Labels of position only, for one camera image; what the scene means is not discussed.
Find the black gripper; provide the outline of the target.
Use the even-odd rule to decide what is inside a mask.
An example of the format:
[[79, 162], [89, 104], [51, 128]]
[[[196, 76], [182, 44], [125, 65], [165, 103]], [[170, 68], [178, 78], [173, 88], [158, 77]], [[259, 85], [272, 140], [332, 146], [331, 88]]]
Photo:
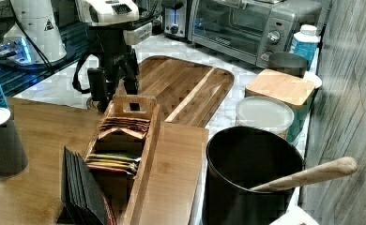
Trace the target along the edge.
[[99, 59], [99, 67], [87, 70], [91, 98], [104, 113], [120, 79], [124, 81], [128, 95], [138, 93], [136, 52], [126, 43], [123, 31], [119, 29], [90, 27], [88, 38], [89, 52]]

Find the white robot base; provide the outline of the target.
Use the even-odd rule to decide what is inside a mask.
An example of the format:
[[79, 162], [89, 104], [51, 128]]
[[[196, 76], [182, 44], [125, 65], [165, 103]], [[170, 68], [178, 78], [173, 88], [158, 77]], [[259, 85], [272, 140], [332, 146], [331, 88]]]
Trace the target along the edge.
[[55, 66], [69, 60], [69, 52], [53, 15], [52, 0], [0, 0], [0, 18], [14, 24], [3, 35], [0, 56], [23, 67]]

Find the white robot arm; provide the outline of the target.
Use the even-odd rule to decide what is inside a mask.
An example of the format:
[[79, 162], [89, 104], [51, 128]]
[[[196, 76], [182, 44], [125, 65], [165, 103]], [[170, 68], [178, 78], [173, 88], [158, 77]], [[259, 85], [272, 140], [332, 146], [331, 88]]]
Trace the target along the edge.
[[141, 17], [132, 0], [75, 2], [79, 20], [88, 25], [88, 48], [76, 68], [80, 69], [91, 55], [98, 58], [99, 65], [87, 70], [87, 89], [81, 87], [77, 77], [73, 78], [72, 85], [83, 94], [89, 93], [98, 110], [104, 112], [120, 83], [129, 95], [138, 93], [139, 66], [133, 46], [150, 36], [152, 17]]

